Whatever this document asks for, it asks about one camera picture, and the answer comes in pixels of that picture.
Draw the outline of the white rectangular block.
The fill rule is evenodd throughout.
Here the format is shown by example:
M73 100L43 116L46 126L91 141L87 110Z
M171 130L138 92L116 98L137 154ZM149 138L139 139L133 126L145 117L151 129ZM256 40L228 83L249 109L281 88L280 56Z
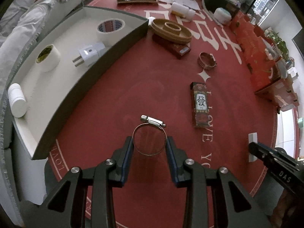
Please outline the white rectangular block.
M253 145L258 142L257 132L248 134L248 162L252 163L257 160L257 157L253 154L254 147Z

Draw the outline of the white pill bottle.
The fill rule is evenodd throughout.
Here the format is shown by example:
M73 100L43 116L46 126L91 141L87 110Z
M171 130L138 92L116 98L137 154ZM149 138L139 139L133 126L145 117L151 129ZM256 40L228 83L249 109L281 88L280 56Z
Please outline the white pill bottle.
M27 101L18 83L13 83L8 88L8 99L12 115L20 118L27 112Z

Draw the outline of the dark patterned mahjong box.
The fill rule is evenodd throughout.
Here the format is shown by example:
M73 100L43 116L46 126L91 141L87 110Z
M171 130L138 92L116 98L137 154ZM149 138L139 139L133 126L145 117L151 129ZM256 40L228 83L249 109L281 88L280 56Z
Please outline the dark patterned mahjong box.
M204 83L190 84L192 98L192 118L196 128L208 127L211 117L209 114L207 87Z

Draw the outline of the white electrical plug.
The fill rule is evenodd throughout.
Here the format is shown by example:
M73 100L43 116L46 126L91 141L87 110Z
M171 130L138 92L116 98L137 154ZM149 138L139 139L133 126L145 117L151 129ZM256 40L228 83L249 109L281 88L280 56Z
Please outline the white electrical plug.
M85 65L90 67L92 64L96 63L101 56L106 51L104 43L96 43L94 45L87 45L78 50L79 56L72 60L75 67L80 65Z

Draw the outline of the red cigarette box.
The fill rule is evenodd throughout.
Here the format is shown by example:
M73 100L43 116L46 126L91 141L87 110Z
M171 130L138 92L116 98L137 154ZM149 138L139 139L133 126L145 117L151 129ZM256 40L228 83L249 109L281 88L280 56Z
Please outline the red cigarette box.
M180 45L173 43L169 40L166 40L156 34L152 35L153 41L158 43L164 49L173 54L176 58L182 59L185 55L187 55L191 51L191 47L188 45Z

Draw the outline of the brown tape spool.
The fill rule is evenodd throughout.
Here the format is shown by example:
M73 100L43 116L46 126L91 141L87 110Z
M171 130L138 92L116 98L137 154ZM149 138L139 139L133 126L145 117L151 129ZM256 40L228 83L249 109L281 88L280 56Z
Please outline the brown tape spool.
M166 19L154 19L151 22L152 31L170 42L185 45L192 40L192 33L184 26Z

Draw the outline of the red cardboard gift box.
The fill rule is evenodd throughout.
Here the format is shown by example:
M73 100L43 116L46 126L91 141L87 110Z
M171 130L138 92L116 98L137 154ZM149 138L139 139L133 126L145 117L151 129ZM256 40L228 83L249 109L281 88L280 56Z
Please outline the red cardboard gift box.
M240 11L229 27L244 54L255 95L273 103L282 112L299 106L292 77L273 40Z

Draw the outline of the red round table mat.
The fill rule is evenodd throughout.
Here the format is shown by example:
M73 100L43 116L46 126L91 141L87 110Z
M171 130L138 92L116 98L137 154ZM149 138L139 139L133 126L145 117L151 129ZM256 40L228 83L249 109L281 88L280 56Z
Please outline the red round table mat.
M276 141L276 108L253 93L243 53L230 28L221 28L205 12L192 21L169 13L164 5L118 4L93 0L91 6L128 11L143 17L169 18L188 27L191 51L177 59L152 39L152 33L124 53L88 91L67 120L51 150L46 173L59 181L73 166L94 167L111 157L139 125L142 114L166 123L175 145L203 167L225 166L254 195L265 167L248 162L248 134ZM212 54L217 66L203 70L197 59ZM207 87L208 127L196 128L190 84Z

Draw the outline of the green potted plant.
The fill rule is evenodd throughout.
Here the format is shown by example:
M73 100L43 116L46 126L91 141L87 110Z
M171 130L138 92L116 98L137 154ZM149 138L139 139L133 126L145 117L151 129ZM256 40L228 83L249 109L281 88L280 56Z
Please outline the green potted plant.
M289 60L289 50L284 40L280 38L279 34L271 30L269 32L269 37L272 38L272 40L275 42L276 46L281 51L281 54L285 61Z

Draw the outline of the white grey tray box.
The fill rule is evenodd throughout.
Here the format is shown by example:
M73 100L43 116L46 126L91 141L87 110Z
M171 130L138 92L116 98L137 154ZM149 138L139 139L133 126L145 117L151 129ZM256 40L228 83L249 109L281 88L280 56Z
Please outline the white grey tray box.
M105 34L98 25L108 19L121 19L125 27ZM148 20L122 10L82 7L59 23L15 72L12 82L21 86L27 112L14 120L17 134L32 160L48 156L57 135L87 91L130 47L147 34ZM75 67L78 50L103 42L106 51L93 65ZM36 64L39 53L49 44L60 52L59 64L44 73Z

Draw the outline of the white teal round jar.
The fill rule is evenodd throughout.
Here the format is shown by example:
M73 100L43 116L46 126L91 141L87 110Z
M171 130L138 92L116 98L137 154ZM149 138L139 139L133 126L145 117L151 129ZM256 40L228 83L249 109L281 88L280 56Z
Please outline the white teal round jar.
M228 25L232 19L230 12L224 8L217 8L213 15L223 25Z

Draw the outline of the black box on table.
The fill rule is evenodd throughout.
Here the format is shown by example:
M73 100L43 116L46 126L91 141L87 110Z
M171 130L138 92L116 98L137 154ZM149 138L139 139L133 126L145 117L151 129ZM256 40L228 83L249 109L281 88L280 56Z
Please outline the black box on table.
M204 0L204 2L208 11L214 13L217 8L223 8L231 14L232 18L234 18L240 10L237 5L229 0Z

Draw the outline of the white bottle lying on table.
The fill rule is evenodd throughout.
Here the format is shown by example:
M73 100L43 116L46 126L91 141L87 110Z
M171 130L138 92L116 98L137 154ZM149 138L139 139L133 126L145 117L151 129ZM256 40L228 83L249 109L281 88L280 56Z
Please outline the white bottle lying on table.
M173 2L170 8L170 13L177 15L181 18L192 20L195 15L195 10L192 10L186 6L179 3Z

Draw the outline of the grey sofa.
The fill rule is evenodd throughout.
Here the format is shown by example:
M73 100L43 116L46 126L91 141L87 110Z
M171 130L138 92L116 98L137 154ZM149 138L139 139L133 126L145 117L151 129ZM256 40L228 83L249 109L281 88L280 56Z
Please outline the grey sofa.
M15 0L1 19L1 227L23 227L5 154L12 134L6 88L25 56L82 0Z

